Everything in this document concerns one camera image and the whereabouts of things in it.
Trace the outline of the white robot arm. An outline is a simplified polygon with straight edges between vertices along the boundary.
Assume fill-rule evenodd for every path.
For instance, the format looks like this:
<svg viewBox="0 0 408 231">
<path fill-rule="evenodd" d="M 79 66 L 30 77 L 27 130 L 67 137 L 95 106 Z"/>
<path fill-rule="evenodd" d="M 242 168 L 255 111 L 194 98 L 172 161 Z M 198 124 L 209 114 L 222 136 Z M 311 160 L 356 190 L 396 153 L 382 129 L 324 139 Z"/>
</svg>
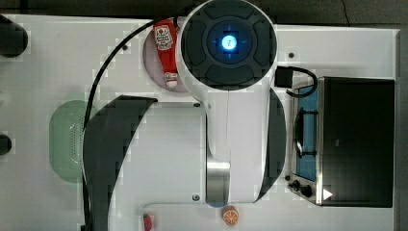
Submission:
<svg viewBox="0 0 408 231">
<path fill-rule="evenodd" d="M 247 0 L 207 0 L 165 43 L 192 102 L 120 95 L 89 119 L 82 231 L 146 231 L 150 205 L 253 203 L 282 171 L 269 17 Z"/>
</svg>

